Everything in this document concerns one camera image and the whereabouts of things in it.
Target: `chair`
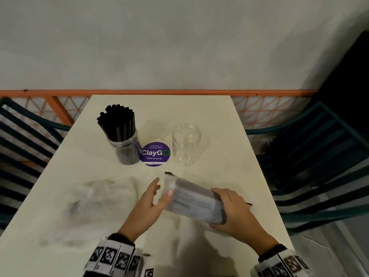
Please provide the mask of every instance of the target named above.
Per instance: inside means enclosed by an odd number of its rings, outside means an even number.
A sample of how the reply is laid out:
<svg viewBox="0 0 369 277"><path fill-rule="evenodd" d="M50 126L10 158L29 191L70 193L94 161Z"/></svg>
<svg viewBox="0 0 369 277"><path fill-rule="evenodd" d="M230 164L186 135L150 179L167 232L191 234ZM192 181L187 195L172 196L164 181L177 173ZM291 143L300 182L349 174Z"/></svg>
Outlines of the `chair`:
<svg viewBox="0 0 369 277"><path fill-rule="evenodd" d="M287 227L290 235L369 212L369 204L352 205L369 195L369 143L323 102L285 124L245 131L277 133L256 157L284 223L299 224Z"/></svg>
<svg viewBox="0 0 369 277"><path fill-rule="evenodd" d="M9 107L9 110L12 109L13 113L5 109L6 106ZM55 123L28 111L8 97L0 99L0 115L3 116L2 121L0 121L0 130L8 136L10 135L14 139L18 140L21 144L26 145L27 148L21 148L19 145L13 144L3 136L0 136L0 145L8 152L16 153L16 156L24 160L29 160L42 168L46 167L47 161L45 161L45 159L41 159L40 155L48 159L52 158L53 153L50 152L50 150L58 149L59 144L56 144L51 139L47 138L44 134L25 123L16 115L24 116L29 120L38 123L58 143L63 141L63 137L58 130L69 131L70 129L70 126ZM21 132L28 133L29 136L26 137ZM11 167L10 171L1 167L0 178L15 184L11 185L11 187L4 186L4 184L0 186L0 195L2 196L2 198L0 198L0 229L5 229L17 211L17 208L6 204L6 201L9 201L8 199L10 199L23 202L26 198L25 194L17 191L17 188L14 189L14 187L21 186L31 189L34 184L29 179L25 178L28 176L38 178L41 173L38 170L25 165L22 161L7 155L3 150L0 152L0 161L8 165L8 167Z"/></svg>

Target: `crumpled plastic bag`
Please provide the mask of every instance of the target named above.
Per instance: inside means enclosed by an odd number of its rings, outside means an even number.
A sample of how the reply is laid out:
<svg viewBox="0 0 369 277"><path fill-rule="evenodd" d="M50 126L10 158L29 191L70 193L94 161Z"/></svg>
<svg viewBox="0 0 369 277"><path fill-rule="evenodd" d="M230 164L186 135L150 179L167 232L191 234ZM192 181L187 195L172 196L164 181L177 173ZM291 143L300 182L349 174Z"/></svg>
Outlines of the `crumpled plastic bag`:
<svg viewBox="0 0 369 277"><path fill-rule="evenodd" d="M77 246L116 232L138 200L133 177L78 183L65 194L67 207L49 243Z"/></svg>

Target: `purple round sticker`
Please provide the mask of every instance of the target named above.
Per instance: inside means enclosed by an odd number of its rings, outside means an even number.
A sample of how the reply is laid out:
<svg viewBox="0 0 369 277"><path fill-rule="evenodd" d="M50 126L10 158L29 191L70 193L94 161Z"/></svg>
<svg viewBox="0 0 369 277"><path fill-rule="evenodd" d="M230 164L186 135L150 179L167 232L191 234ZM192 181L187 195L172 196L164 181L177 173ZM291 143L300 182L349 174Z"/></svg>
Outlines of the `purple round sticker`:
<svg viewBox="0 0 369 277"><path fill-rule="evenodd" d="M152 142L142 149L142 162L147 166L160 166L170 157L169 147L161 142Z"/></svg>

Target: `white table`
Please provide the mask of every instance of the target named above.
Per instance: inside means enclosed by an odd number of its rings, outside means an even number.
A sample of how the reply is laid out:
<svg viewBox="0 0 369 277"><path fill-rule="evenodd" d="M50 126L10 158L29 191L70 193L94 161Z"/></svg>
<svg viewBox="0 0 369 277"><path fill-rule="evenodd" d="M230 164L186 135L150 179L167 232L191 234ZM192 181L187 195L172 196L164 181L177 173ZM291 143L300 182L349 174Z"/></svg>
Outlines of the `white table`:
<svg viewBox="0 0 369 277"><path fill-rule="evenodd" d="M200 128L208 148L189 167L175 163L173 156L158 167L143 163L124 166L118 162L96 121L110 104L134 110L142 145L161 141L172 149L173 127L193 123ZM265 230L286 247L293 248L229 96L94 95L0 238L0 275L82 276L94 243L81 249L41 243L62 214L60 195L76 182L130 175L137 179L141 195L165 171L201 185L237 191L253 203L253 213ZM250 268L257 263L257 255L251 248L208 231L195 235L199 242L189 248L187 244L194 238L189 234L193 233L193 226L189 220L181 220L179 227L179 217L164 211L136 242L144 252L156 257L156 277L173 275L175 251L189 253L183 253L176 266L197 263L209 265L218 273L227 267L235 269L239 276L249 275Z"/></svg>

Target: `hand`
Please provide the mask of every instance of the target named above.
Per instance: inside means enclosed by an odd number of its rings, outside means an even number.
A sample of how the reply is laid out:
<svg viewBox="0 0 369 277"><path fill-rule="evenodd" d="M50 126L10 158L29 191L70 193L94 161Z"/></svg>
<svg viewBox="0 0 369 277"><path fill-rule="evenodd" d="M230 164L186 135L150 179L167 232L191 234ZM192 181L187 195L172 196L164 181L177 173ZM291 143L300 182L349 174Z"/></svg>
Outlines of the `hand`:
<svg viewBox="0 0 369 277"><path fill-rule="evenodd" d="M156 222L165 206L169 204L173 197L174 190L170 189L163 199L154 205L152 202L154 195L160 189L158 182L159 178L152 181L140 200L133 207L122 227L118 230L118 233L123 234L131 242L135 242L142 233Z"/></svg>
<svg viewBox="0 0 369 277"><path fill-rule="evenodd" d="M278 245L260 225L250 211L250 206L235 191L230 189L211 189L217 193L224 203L227 220L225 224L212 224L211 227L227 233L233 238L246 243L260 256Z"/></svg>

